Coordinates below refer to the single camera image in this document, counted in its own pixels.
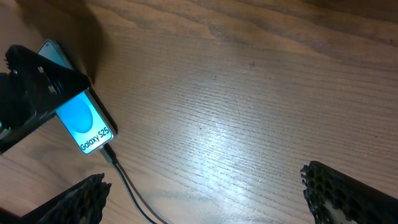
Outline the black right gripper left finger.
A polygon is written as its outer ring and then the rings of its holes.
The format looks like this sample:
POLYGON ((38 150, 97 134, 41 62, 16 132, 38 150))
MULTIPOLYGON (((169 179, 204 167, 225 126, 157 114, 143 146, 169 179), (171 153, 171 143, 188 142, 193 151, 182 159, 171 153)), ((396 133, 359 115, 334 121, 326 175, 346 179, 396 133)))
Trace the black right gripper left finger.
POLYGON ((1 224, 99 224, 111 183, 93 174, 35 210, 17 216, 1 209, 1 224))

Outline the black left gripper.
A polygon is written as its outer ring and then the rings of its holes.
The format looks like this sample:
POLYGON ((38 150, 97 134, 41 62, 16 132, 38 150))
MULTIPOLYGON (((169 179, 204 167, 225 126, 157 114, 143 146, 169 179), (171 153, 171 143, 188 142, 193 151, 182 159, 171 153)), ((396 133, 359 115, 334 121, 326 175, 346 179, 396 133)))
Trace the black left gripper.
POLYGON ((22 45, 11 45, 1 74, 1 153, 55 116, 55 110, 91 87, 88 77, 22 45))

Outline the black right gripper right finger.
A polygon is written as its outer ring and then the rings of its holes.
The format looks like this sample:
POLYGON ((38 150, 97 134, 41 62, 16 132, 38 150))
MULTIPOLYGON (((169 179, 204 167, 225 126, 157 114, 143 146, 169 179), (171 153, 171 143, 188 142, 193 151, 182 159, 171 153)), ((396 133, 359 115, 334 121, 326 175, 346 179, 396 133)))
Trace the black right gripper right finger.
POLYGON ((321 162, 300 170, 315 223, 397 224, 397 199, 321 162))

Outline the cyan screen Galaxy smartphone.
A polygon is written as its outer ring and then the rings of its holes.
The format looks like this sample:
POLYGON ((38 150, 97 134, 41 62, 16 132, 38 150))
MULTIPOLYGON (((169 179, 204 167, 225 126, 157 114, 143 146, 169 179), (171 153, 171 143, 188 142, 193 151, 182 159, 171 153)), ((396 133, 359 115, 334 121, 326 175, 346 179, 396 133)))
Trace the cyan screen Galaxy smartphone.
POLYGON ((77 94, 57 108, 56 114, 82 153, 99 150, 111 160, 116 158, 109 143, 116 137, 118 127, 94 89, 77 94))

